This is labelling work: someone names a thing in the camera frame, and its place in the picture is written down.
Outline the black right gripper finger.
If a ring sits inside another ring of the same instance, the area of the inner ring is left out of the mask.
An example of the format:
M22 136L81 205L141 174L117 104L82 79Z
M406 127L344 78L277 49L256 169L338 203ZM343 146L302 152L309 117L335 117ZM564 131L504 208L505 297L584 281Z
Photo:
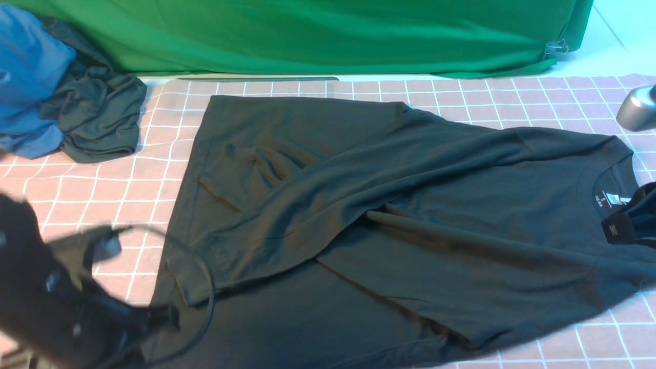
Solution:
M601 223L611 244L655 243L655 182L641 186L630 201Z

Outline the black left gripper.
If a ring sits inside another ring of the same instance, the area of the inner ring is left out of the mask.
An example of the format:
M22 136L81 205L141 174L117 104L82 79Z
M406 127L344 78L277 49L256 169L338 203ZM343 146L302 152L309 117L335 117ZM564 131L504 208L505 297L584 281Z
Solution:
M56 368L145 368L149 331L180 329L176 306L134 306L93 283L80 291L63 280L31 287L31 348Z

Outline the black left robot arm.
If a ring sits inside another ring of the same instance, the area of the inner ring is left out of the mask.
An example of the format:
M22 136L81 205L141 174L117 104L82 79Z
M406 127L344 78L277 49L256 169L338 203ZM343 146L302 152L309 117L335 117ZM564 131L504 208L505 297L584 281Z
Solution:
M121 252L125 227L104 224L46 243L28 201L2 194L2 332L56 368L108 368L161 330L178 330L170 304L134 306L92 277Z

